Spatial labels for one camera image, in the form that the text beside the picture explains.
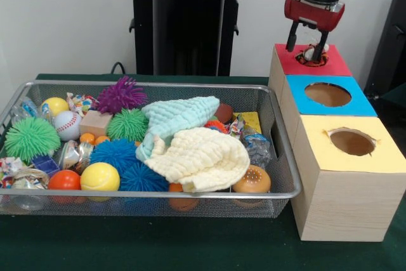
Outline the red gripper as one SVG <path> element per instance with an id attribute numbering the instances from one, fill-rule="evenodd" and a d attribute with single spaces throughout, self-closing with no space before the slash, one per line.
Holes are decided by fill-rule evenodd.
<path id="1" fill-rule="evenodd" d="M 321 61 L 329 32 L 332 32 L 337 27 L 344 11 L 345 4 L 340 2 L 335 4 L 314 4 L 307 0 L 285 0 L 285 17 L 293 20 L 285 49 L 293 51 L 296 45 L 296 31 L 299 23 L 311 25 L 321 31 L 320 41 L 313 52 L 313 61 Z"/>

